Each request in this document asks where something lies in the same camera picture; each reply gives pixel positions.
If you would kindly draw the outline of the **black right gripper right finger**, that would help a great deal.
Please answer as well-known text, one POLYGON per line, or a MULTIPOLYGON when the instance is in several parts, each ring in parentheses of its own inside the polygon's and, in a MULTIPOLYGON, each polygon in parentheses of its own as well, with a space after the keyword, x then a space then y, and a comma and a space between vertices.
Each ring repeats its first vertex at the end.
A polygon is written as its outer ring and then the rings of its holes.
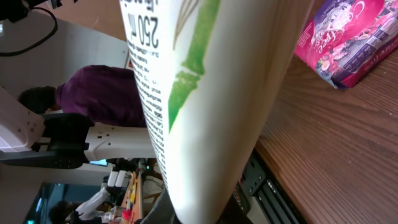
POLYGON ((243 213, 234 198, 228 200, 217 224, 252 224, 252 221, 243 213))

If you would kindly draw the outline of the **white bamboo print tube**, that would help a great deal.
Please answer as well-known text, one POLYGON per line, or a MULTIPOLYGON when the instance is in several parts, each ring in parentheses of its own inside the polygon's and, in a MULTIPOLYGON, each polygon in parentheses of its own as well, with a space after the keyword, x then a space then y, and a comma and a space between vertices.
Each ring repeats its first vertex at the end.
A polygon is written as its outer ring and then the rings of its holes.
POLYGON ((147 128, 181 223, 219 220, 312 4, 120 2, 147 128))

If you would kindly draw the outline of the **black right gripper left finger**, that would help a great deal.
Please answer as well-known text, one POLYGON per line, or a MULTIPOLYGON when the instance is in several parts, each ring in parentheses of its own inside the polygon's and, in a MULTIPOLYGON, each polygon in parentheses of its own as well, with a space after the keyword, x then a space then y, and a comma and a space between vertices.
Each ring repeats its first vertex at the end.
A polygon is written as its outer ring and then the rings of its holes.
POLYGON ((163 189, 152 210, 141 221, 141 224, 181 224, 167 189, 163 189))

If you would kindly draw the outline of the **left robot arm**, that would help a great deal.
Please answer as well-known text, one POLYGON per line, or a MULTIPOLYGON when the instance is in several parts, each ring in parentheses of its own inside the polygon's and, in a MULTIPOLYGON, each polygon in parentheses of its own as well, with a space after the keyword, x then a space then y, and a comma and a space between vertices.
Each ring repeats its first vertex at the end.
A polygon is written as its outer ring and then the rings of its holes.
POLYGON ((1 162, 76 169, 103 159, 154 158, 146 128, 93 123, 74 113, 36 114, 1 90, 1 162))

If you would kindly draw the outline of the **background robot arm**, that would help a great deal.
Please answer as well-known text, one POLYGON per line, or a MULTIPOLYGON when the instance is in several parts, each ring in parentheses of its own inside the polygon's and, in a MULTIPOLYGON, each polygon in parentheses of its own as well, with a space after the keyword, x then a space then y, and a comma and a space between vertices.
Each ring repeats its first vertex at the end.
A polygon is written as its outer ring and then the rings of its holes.
MULTIPOLYGON (((93 215, 96 208, 110 197, 109 190, 112 188, 103 187, 94 194, 89 200, 72 210, 65 218, 65 223, 104 223, 101 215, 93 215)), ((172 206, 168 191, 163 189, 155 201, 154 206, 147 216, 138 219, 136 223, 140 224, 178 224, 180 221, 172 206)))

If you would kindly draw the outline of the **red purple pad pack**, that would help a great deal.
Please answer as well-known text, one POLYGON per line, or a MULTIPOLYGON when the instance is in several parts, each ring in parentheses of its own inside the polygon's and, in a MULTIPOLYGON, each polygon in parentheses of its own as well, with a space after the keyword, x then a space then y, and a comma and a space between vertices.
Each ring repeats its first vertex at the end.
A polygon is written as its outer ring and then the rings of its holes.
POLYGON ((397 0, 325 1, 295 55, 337 89, 354 87, 397 48, 397 0))

